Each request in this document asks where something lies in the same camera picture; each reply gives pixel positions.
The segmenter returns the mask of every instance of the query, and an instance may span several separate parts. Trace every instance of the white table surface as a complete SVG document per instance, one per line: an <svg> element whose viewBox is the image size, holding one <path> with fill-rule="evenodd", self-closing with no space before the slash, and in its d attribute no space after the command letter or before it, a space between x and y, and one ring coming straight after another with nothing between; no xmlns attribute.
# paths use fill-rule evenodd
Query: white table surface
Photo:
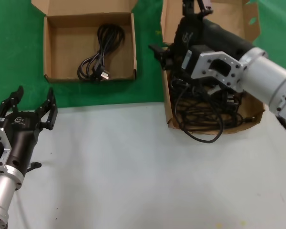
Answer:
<svg viewBox="0 0 286 229"><path fill-rule="evenodd" d="M9 209L9 229L286 229L286 132L217 142L169 129L164 106L60 109Z"/></svg>

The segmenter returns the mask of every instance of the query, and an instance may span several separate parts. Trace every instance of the green backdrop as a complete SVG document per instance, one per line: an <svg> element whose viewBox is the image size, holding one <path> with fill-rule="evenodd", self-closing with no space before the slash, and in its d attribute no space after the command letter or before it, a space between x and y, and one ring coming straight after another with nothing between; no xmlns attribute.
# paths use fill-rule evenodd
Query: green backdrop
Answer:
<svg viewBox="0 0 286 229"><path fill-rule="evenodd" d="M262 35L256 45L286 67L286 0L259 0ZM133 9L138 77L134 82L53 84L58 107L163 101L161 69L147 48L162 44L162 0L139 0ZM43 14L31 0L0 0L0 101L24 87L20 109L35 109L50 84L42 70Z"/></svg>

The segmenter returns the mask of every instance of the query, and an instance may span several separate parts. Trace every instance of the tangled cables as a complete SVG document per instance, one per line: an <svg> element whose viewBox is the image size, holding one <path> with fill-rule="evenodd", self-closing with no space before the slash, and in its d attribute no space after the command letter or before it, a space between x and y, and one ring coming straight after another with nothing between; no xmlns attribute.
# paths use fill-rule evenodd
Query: tangled cables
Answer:
<svg viewBox="0 0 286 229"><path fill-rule="evenodd" d="M109 79L109 73L105 71L105 56L114 52L125 40L124 30L114 24L104 24L97 31L100 49L97 54L84 60L78 67L77 76L80 80L99 82ZM90 66L95 62L90 74Z"/></svg>
<svg viewBox="0 0 286 229"><path fill-rule="evenodd" d="M238 112L243 94L230 94L229 89L221 89L209 95L205 88L212 86L212 81L204 83L201 80L189 84L177 77L176 73L172 74L170 81L171 102L180 129L202 143L213 143L225 129L254 120L243 118ZM218 134L212 140L202 140L191 133L215 130L218 130Z"/></svg>

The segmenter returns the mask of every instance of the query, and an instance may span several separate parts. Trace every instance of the cardboard box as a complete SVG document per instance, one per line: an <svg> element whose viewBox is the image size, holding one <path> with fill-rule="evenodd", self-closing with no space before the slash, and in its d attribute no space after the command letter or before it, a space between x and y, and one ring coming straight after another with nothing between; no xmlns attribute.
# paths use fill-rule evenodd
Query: cardboard box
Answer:
<svg viewBox="0 0 286 229"><path fill-rule="evenodd" d="M248 3L249 0L211 0L214 13L207 18L219 24L224 29L253 42L261 33L258 5ZM195 1L195 11L199 11L197 1ZM182 0L163 0L163 11L161 17L161 27L163 41L167 44L173 43L178 24L182 18ZM169 93L168 72L163 72L164 106L166 121L171 128L179 129L178 123L172 112L171 98ZM239 108L239 113L244 117L255 117L252 123L246 123L233 129L227 129L225 134L237 133L249 129L261 122L265 111L262 102L246 94L243 103ZM217 134L218 131L209 131L205 134Z"/></svg>
<svg viewBox="0 0 286 229"><path fill-rule="evenodd" d="M111 80L134 80L137 72L134 19L137 0L31 0L44 18L43 70L50 83L79 81L81 62L99 49L97 30L120 25L125 42L105 58Z"/></svg>

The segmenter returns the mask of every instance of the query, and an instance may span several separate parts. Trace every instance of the robotic arm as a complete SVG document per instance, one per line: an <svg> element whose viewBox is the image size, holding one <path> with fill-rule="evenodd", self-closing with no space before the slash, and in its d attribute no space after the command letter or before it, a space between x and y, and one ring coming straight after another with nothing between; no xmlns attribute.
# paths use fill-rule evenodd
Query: robotic arm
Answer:
<svg viewBox="0 0 286 229"><path fill-rule="evenodd" d="M269 106L286 128L286 69L267 53L205 19L213 13L210 0L183 0L183 15L174 43L165 51L150 45L164 70L175 70L185 80L212 76L236 92L247 91Z"/></svg>
<svg viewBox="0 0 286 229"><path fill-rule="evenodd" d="M11 200L14 192L21 188L26 173L41 167L40 163L31 163L28 169L39 133L44 128L52 130L57 116L52 89L35 112L18 111L22 96L20 86L0 104L0 229L7 229ZM48 112L48 120L43 123L41 118Z"/></svg>

